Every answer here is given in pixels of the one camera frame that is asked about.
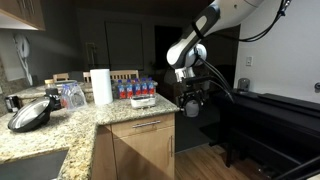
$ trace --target wooden cabinet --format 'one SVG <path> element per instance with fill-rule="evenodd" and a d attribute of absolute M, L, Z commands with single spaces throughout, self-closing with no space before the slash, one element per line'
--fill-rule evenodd
<path fill-rule="evenodd" d="M 112 138 L 106 127 L 99 127 L 92 179 L 174 179 L 174 113 L 112 124 Z"/>
<path fill-rule="evenodd" d="M 0 0 L 0 28 L 25 27 L 26 29 L 31 29 L 28 27 L 33 27 L 38 30 L 45 30 L 40 1 L 41 0 Z"/>

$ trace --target backsplash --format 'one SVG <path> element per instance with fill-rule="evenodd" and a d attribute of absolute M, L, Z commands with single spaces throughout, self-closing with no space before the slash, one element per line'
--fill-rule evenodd
<path fill-rule="evenodd" d="M 1 117 L 8 112 L 5 105 L 4 98 L 10 94 L 26 89 L 28 86 L 24 78 L 9 82 L 7 80 L 1 59 L 0 59 L 0 86 L 3 91 L 3 94 L 0 94 L 0 117 Z"/>

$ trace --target jar lid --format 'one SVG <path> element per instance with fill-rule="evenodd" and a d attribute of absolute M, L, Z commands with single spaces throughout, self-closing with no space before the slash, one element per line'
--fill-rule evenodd
<path fill-rule="evenodd" d="M 46 79 L 46 80 L 44 80 L 44 83 L 45 84 L 53 84 L 53 79 Z"/>

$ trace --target white wall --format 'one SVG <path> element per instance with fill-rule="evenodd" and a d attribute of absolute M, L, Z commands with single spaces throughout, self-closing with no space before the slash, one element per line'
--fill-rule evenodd
<path fill-rule="evenodd" d="M 69 1 L 42 1 L 45 31 L 0 30 L 0 58 L 8 80 L 24 77 L 12 35 L 24 34 L 30 41 L 29 71 L 39 80 L 52 74 L 83 70 L 76 11 Z"/>
<path fill-rule="evenodd" d="M 98 47 L 97 59 L 100 64 L 108 64 L 107 44 L 104 22 L 137 22 L 142 24 L 144 73 L 153 73 L 151 63 L 155 61 L 154 26 L 186 27 L 191 19 L 146 16 L 130 13 L 117 13 L 99 10 L 78 9 L 78 22 L 83 58 L 87 64 L 85 43 L 93 42 Z"/>
<path fill-rule="evenodd" d="M 240 37 L 265 29 L 278 10 L 279 0 L 266 0 L 241 26 Z M 250 91 L 273 93 L 320 103 L 314 84 L 320 82 L 320 1 L 292 1 L 266 37 L 239 43 L 236 77 L 251 81 Z M 246 57 L 253 66 L 245 66 Z"/>

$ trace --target wooden floor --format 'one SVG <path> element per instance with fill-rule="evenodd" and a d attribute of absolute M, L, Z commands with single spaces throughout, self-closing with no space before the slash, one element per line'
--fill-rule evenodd
<path fill-rule="evenodd" d="M 250 159 L 236 160 L 230 168 L 224 164 L 225 151 L 220 146 L 204 144 L 175 155 L 176 180 L 267 180 Z"/>

